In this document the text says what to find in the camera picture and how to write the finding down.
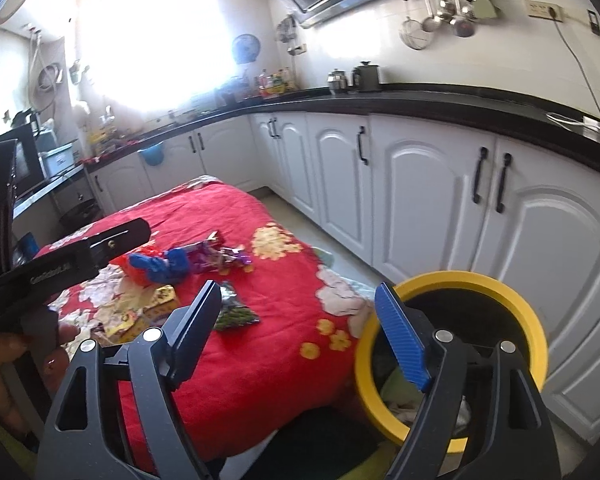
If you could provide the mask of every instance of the silver screw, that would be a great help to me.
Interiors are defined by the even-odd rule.
[[[83,352],[91,352],[94,348],[96,348],[96,342],[93,339],[85,339],[80,343],[80,350]]]
[[[513,354],[516,351],[516,346],[511,341],[503,341],[500,343],[500,349],[507,354]]]
[[[438,330],[436,332],[436,339],[441,343],[451,343],[454,335],[449,330]]]
[[[155,326],[152,326],[151,328],[147,328],[144,333],[142,334],[142,338],[145,341],[158,341],[158,339],[160,339],[160,336],[162,335],[162,330],[160,330],[159,328],[156,328]]]

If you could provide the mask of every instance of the fingernail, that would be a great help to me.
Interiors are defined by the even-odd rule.
[[[43,369],[43,373],[45,375],[52,375],[54,373],[55,368],[56,368],[56,360],[55,359],[49,359],[49,361],[47,361],[45,363],[45,367]]]
[[[19,337],[12,337],[9,341],[9,348],[11,348],[11,350],[25,351],[27,349],[27,345]]]

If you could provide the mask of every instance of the kitchen cabinet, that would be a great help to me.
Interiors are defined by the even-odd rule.
[[[93,189],[109,215],[154,195],[138,153],[132,153],[93,171]]]
[[[171,137],[160,144],[164,155],[160,164],[150,166],[141,155],[142,165],[155,194],[164,193],[205,174],[194,131]]]
[[[600,430],[600,174],[504,138],[495,160],[472,270],[538,314],[550,345],[543,397],[587,438]]]
[[[288,183],[288,200],[311,220],[320,223],[314,162],[309,148],[305,114],[276,114],[271,126],[273,138],[281,148],[282,170]]]
[[[249,118],[227,119],[196,129],[205,173],[243,191],[261,186],[260,161]]]
[[[468,270],[480,237],[495,136],[372,116],[373,266],[395,283]]]
[[[273,133],[270,114],[253,114],[251,128],[262,168],[264,184],[278,196],[287,200],[286,181],[282,163],[282,145]]]
[[[320,226],[367,263],[372,253],[371,166],[366,117],[307,114]]]

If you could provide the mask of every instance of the blue ridged pad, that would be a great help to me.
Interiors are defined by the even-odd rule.
[[[376,313],[404,377],[423,392],[431,375],[425,364],[425,349],[399,303],[386,284],[376,288]]]

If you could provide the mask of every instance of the tile floor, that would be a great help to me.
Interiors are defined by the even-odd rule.
[[[301,212],[290,206],[277,195],[269,195],[261,199],[270,215],[285,229],[291,231],[303,242],[323,248],[334,254],[333,270],[341,276],[357,280],[367,285],[376,286],[382,282],[382,276],[365,262],[354,256],[339,242],[322,231]],[[553,424],[554,435],[560,458],[562,473],[571,472],[584,458],[586,448],[557,424]]]

